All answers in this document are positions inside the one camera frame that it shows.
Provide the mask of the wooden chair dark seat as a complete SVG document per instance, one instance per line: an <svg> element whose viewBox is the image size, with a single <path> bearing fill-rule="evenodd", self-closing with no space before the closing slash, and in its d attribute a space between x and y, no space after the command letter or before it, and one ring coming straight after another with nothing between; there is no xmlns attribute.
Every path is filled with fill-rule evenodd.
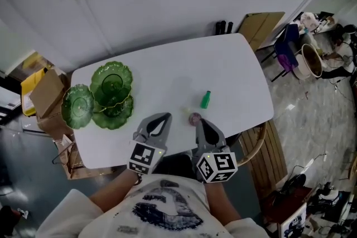
<svg viewBox="0 0 357 238"><path fill-rule="evenodd" d="M253 136L256 139L255 145L251 147L251 149L248 151L248 153L241 160L237 161L238 167L243 166L246 163L248 163L260 151L260 149L265 141L266 134L267 134L267 125L268 125L268 121L266 121L262 124L259 124L255 127L252 127L250 129L247 129L243 132L240 132L238 134L231 135L226 138L229 147L232 147L236 142L238 142L239 138L242 135L248 135L250 131L253 132Z"/></svg>

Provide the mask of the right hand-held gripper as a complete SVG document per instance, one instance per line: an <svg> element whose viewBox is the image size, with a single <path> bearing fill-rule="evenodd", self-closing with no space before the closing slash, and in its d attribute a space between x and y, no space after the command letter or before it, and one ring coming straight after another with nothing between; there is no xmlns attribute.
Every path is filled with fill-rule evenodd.
<svg viewBox="0 0 357 238"><path fill-rule="evenodd" d="M215 124L206 119L198 121L196 144L199 151L206 152L195 166L199 182L226 182L237 172L235 153L226 146L224 134Z"/></svg>

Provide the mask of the person's white printed shirt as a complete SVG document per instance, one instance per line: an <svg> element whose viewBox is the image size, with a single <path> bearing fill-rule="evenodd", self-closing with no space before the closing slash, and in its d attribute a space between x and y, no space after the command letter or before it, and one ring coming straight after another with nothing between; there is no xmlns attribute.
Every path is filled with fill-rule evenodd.
<svg viewBox="0 0 357 238"><path fill-rule="evenodd" d="M124 200L103 212L71 190L38 228L36 238L269 238L251 218L222 224L204 185L193 179L145 176Z"/></svg>

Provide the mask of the small green bottle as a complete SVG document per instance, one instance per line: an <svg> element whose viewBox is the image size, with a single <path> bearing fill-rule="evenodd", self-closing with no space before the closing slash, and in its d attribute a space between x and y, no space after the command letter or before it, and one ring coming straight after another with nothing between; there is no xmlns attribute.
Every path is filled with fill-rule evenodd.
<svg viewBox="0 0 357 238"><path fill-rule="evenodd" d="M207 109L210 102L211 91L207 91L206 94L202 97L200 108Z"/></svg>

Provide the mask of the wooden step platform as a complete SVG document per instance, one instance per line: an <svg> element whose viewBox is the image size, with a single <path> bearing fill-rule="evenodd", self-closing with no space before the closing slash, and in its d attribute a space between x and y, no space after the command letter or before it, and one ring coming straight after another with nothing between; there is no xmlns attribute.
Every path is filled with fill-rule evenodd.
<svg viewBox="0 0 357 238"><path fill-rule="evenodd" d="M273 120L267 122L266 136L260 150L246 165L260 201L275 191L277 183L287 175L281 141Z"/></svg>

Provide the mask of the small pink round object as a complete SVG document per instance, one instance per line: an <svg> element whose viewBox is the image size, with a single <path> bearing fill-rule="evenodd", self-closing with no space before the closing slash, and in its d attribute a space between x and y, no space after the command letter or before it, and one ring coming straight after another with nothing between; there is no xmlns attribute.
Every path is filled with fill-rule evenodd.
<svg viewBox="0 0 357 238"><path fill-rule="evenodd" d="M201 118L202 117L201 117L201 115L199 113L196 113L196 112L191 113L190 116L189 116L190 125L196 127L199 124Z"/></svg>

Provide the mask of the yellow lidded bin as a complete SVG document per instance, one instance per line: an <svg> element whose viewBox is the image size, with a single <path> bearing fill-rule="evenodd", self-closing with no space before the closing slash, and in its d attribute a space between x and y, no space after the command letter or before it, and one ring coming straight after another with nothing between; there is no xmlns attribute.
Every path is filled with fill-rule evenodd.
<svg viewBox="0 0 357 238"><path fill-rule="evenodd" d="M27 77L23 82L21 82L21 106L22 112L25 116L30 117L36 114L34 104L30 98L31 93L34 88L40 82L47 72L47 68L44 67L40 71L37 71Z"/></svg>

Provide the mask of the round glass-top table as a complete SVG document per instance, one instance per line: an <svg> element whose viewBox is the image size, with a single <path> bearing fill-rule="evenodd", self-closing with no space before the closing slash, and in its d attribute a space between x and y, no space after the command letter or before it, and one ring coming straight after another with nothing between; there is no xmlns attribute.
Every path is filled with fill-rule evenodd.
<svg viewBox="0 0 357 238"><path fill-rule="evenodd" d="M321 77L323 67L316 49L305 43L301 47L301 54L311 75L315 78Z"/></svg>

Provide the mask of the green tiered glass dish stand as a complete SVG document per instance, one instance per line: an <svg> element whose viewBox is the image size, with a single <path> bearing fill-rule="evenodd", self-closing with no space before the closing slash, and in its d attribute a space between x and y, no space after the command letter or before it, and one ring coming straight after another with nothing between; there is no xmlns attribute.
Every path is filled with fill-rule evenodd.
<svg viewBox="0 0 357 238"><path fill-rule="evenodd" d="M115 130L126 124L134 109L130 68L110 61L97 68L89 86L70 87L61 104L62 119L71 129L86 127L93 121L102 129Z"/></svg>

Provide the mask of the person's right forearm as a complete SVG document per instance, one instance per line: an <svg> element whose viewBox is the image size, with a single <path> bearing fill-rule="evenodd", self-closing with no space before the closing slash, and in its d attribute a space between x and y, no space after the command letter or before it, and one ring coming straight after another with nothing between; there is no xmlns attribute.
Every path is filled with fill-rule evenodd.
<svg viewBox="0 0 357 238"><path fill-rule="evenodd" d="M223 225L241 219L240 214L231 204L222 183L205 184L205 192L210 213Z"/></svg>

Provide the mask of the white round tub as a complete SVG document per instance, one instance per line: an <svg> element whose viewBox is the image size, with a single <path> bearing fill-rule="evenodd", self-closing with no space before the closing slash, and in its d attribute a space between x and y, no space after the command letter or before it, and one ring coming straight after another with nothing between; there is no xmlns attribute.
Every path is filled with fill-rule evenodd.
<svg viewBox="0 0 357 238"><path fill-rule="evenodd" d="M293 73L299 80L305 80L310 76L305 60L301 54L296 56L296 60L298 62L298 66L293 69Z"/></svg>

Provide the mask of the black white backpack rig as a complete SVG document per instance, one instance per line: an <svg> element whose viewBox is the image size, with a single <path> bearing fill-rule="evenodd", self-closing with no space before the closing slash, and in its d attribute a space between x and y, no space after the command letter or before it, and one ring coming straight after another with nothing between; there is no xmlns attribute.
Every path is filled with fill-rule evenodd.
<svg viewBox="0 0 357 238"><path fill-rule="evenodd" d="M310 198L306 215L321 215L326 221L341 224L348 217L353 199L351 192L339 191L328 182Z"/></svg>

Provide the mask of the brown wooden cabinet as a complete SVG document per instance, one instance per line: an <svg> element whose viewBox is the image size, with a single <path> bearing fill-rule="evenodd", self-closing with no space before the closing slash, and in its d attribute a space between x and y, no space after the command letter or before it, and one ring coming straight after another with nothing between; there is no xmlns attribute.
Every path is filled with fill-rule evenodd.
<svg viewBox="0 0 357 238"><path fill-rule="evenodd" d="M284 231L293 221L306 217L307 201L313 189L298 187L291 194L283 195L279 192L271 193L261 204L263 227L269 238L284 238Z"/></svg>

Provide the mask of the blue chair purple cloth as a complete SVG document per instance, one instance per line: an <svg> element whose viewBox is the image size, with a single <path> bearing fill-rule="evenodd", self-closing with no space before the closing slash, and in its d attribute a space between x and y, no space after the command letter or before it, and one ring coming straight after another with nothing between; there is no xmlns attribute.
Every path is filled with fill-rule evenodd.
<svg viewBox="0 0 357 238"><path fill-rule="evenodd" d="M296 47L296 42L299 40L300 34L298 30L298 24L287 24L278 36L274 44L258 49L256 52L266 50L273 47L273 50L260 62L261 64L267 61L271 56L278 60L283 70L275 76L271 82L276 81L280 77L286 76L298 67L298 61L296 59L293 49Z"/></svg>

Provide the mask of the pale fabric bundle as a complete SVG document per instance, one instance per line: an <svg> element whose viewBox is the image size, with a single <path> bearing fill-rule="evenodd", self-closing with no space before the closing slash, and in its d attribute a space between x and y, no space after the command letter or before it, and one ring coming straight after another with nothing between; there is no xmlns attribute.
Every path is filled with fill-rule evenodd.
<svg viewBox="0 0 357 238"><path fill-rule="evenodd" d="M312 32L319 27L319 21L311 12L304 12L300 16L300 23L308 32Z"/></svg>

